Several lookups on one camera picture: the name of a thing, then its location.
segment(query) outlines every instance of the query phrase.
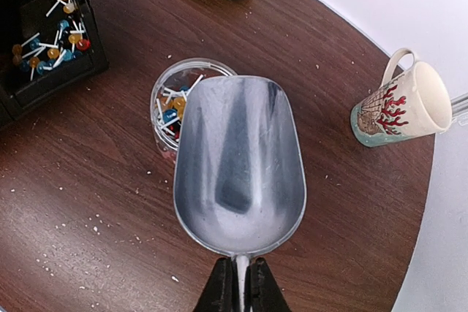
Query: glass jar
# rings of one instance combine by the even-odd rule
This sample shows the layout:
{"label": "glass jar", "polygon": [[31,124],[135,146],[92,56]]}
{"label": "glass jar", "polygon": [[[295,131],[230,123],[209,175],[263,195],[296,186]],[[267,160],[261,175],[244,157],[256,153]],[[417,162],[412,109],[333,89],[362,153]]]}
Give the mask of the glass jar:
{"label": "glass jar", "polygon": [[[200,80],[233,75],[237,75],[234,70],[218,61],[209,58],[189,58],[172,65],[159,76],[151,92],[150,114],[154,139],[165,159],[175,163],[177,158],[178,131],[181,127],[184,109],[182,109],[182,104],[179,105],[179,110],[174,108],[175,98],[185,99],[194,83]],[[168,110],[175,110],[180,119],[171,126],[163,128],[166,123],[163,122],[163,116],[159,113],[157,100],[159,100],[163,114]]]}

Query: white background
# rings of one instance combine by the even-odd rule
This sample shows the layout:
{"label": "white background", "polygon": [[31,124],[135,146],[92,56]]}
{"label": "white background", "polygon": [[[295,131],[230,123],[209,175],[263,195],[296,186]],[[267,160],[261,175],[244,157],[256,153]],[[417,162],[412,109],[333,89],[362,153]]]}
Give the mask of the white background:
{"label": "white background", "polygon": [[[386,53],[415,50],[450,97],[468,92],[468,0],[321,1]],[[467,311],[468,126],[456,124],[436,138],[426,212],[393,312]]]}

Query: metal scoop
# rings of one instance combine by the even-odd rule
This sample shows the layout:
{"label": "metal scoop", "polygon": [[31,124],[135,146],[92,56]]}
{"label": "metal scoop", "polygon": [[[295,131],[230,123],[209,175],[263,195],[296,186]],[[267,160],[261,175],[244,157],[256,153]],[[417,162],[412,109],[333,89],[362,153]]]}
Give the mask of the metal scoop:
{"label": "metal scoop", "polygon": [[306,184],[286,94],[261,77],[216,77],[189,94],[175,166],[178,220],[202,246],[236,262],[238,311],[250,260],[291,237]]}

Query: coral mug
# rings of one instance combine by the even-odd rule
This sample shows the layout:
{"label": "coral mug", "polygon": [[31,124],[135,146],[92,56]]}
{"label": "coral mug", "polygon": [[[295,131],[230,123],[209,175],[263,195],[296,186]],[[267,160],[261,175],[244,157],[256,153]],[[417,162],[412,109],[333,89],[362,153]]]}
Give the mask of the coral mug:
{"label": "coral mug", "polygon": [[[392,78],[398,62],[408,54],[414,58],[413,65]],[[351,111],[352,131],[368,147],[445,132],[451,121],[450,97],[442,78],[406,48],[390,58],[379,90]]]}

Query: dark brown table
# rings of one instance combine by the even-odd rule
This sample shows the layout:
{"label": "dark brown table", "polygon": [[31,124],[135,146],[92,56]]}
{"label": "dark brown table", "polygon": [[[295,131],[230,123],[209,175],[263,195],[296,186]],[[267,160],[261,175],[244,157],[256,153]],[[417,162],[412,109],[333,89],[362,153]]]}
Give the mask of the dark brown table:
{"label": "dark brown table", "polygon": [[92,0],[108,72],[0,132],[0,305],[9,312],[190,312],[217,259],[173,211],[149,97],[178,60],[276,80],[308,186],[266,256],[293,311],[390,311],[426,201],[433,137],[367,149],[348,123],[387,56],[316,0]]}

